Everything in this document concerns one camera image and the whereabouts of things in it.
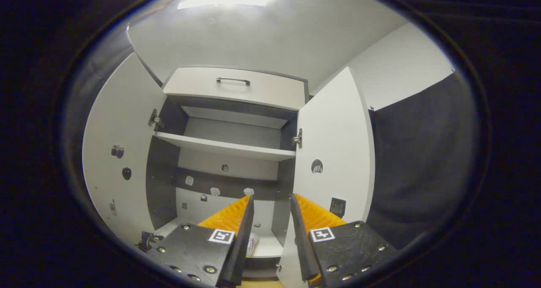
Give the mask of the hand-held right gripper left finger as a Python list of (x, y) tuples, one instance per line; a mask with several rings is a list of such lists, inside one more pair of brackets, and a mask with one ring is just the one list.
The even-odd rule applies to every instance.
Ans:
[(242, 281), (254, 199), (237, 200), (199, 224), (185, 222), (147, 251), (163, 274), (195, 288), (235, 288)]

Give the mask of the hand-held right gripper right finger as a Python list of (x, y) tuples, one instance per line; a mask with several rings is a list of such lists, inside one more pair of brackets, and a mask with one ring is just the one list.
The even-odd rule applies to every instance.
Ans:
[(290, 212), (300, 276), (309, 287), (365, 285), (398, 252), (365, 222), (346, 222), (299, 194)]

